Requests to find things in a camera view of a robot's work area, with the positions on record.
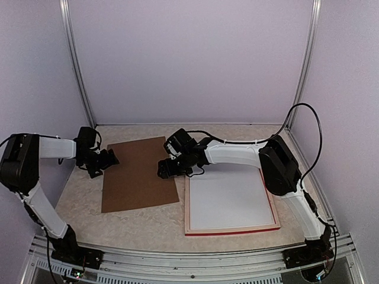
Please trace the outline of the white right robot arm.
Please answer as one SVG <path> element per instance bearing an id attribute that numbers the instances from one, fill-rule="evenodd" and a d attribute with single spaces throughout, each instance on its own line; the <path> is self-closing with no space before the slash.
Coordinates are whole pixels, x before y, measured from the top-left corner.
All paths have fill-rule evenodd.
<path id="1" fill-rule="evenodd" d="M 164 142 L 169 157 L 158 162 L 158 177 L 191 176 L 194 166 L 202 169 L 211 164 L 253 166 L 261 171 L 267 190 L 281 197 L 299 222 L 306 243 L 303 258 L 314 263 L 325 254 L 332 228 L 320 217 L 298 161 L 279 134 L 255 141 L 222 140 L 206 131 L 197 141 L 192 134 L 181 128 Z"/>

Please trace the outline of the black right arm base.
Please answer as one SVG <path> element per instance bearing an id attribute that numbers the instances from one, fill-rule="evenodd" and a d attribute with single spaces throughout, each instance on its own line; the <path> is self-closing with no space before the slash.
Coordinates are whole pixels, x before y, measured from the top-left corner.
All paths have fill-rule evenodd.
<path id="1" fill-rule="evenodd" d="M 330 237 L 322 235 L 318 240 L 305 240 L 305 246 L 286 249 L 282 252 L 287 269 L 306 266 L 334 257 Z"/>

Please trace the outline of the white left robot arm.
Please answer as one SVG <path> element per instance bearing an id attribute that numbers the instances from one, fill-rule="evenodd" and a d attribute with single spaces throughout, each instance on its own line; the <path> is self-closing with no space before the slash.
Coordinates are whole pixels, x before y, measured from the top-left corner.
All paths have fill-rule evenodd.
<path id="1" fill-rule="evenodd" d="M 75 244 L 73 229 L 59 217 L 44 194 L 40 183 L 40 160 L 74 160 L 76 166 L 93 179 L 119 163 L 114 151 L 102 149 L 101 143 L 100 133 L 91 127 L 81 127 L 73 140 L 16 133 L 1 143 L 4 148 L 1 157 L 1 184 L 20 197 L 25 208 L 47 231 L 49 237 L 62 242 L 59 252 L 70 263 L 79 262 L 83 251 Z"/>

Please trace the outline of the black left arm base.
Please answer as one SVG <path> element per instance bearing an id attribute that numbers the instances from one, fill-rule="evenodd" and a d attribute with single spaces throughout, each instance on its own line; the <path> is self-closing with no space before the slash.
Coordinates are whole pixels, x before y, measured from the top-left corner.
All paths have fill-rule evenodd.
<path id="1" fill-rule="evenodd" d="M 51 238 L 50 241 L 53 246 L 53 259 L 84 268 L 95 270 L 100 268 L 104 252 L 80 246 L 74 230 L 70 227 L 63 238 Z"/>

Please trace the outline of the brown cardboard backing board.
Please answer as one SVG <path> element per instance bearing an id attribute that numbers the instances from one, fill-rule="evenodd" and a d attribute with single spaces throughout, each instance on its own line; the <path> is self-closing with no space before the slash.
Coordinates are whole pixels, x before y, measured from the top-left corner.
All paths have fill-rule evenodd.
<path id="1" fill-rule="evenodd" d="M 109 144 L 119 164 L 104 171 L 101 212 L 111 213 L 173 204 L 179 201 L 173 179 L 157 175 L 168 158 L 164 136 Z"/>

